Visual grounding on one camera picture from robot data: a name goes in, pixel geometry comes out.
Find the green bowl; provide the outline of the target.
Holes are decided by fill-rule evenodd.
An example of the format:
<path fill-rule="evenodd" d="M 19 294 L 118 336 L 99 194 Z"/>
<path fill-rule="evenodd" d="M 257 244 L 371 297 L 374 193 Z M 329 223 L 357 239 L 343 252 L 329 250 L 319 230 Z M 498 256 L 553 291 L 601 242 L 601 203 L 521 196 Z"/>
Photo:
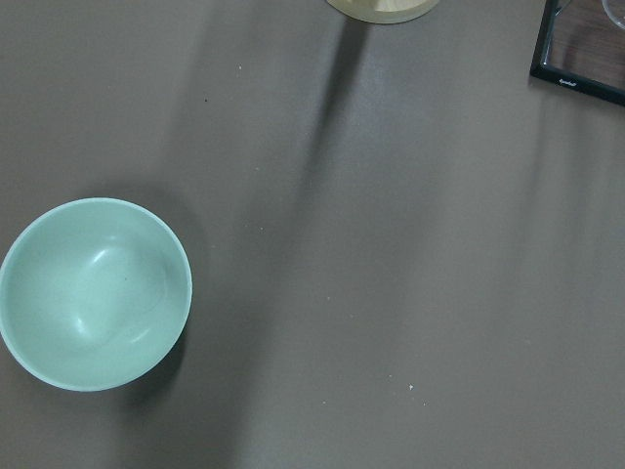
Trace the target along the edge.
<path fill-rule="evenodd" d="M 192 277 L 179 238 L 140 205 L 74 200 L 30 223 L 1 266 L 1 336 L 52 386 L 98 392 L 151 371 L 188 321 Z"/>

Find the wooden mug tree stand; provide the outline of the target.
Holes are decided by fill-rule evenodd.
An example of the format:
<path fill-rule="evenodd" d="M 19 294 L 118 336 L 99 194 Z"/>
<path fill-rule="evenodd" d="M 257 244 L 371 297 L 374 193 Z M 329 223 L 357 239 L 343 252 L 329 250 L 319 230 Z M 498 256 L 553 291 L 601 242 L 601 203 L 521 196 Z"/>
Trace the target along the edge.
<path fill-rule="evenodd" d="M 430 12 L 438 0 L 327 0 L 344 15 L 376 24 L 396 24 L 418 19 Z"/>

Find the black framed wooden tray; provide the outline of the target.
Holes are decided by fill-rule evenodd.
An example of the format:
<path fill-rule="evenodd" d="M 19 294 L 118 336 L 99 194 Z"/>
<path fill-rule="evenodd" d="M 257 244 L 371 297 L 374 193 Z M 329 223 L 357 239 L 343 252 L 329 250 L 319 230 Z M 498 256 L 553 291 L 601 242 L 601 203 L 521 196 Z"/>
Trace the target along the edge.
<path fill-rule="evenodd" d="M 545 2 L 529 74 L 624 105 L 624 2 Z"/>

